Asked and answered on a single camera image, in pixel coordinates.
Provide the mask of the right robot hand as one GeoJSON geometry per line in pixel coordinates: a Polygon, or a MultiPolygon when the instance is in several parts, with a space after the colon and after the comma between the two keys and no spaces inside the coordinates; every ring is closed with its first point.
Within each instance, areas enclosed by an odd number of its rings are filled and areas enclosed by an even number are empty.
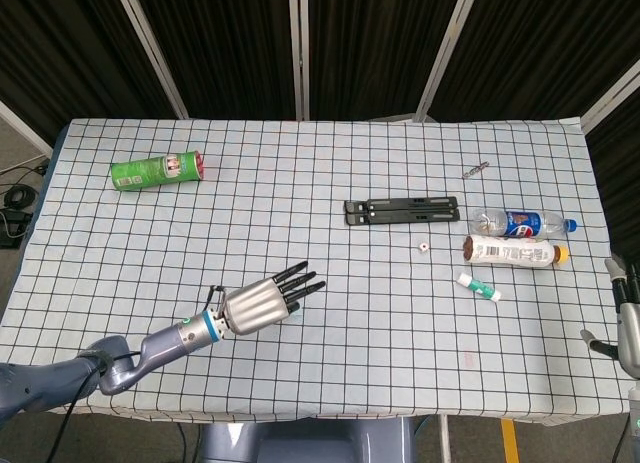
{"type": "Polygon", "coordinates": [[[639,266],[620,265],[615,259],[605,260],[615,303],[617,343],[597,339],[587,329],[580,335],[590,350],[620,363],[631,378],[639,379],[639,266]]]}

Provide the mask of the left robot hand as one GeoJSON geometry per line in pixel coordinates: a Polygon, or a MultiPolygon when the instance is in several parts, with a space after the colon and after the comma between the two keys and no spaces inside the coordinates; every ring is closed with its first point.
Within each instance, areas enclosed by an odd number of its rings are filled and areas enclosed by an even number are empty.
{"type": "Polygon", "coordinates": [[[303,273],[309,265],[302,261],[279,273],[248,286],[228,292],[223,286],[213,286],[222,294],[217,318],[223,319],[234,335],[248,335],[288,318],[301,307],[301,301],[326,286],[315,271],[303,273]]]}

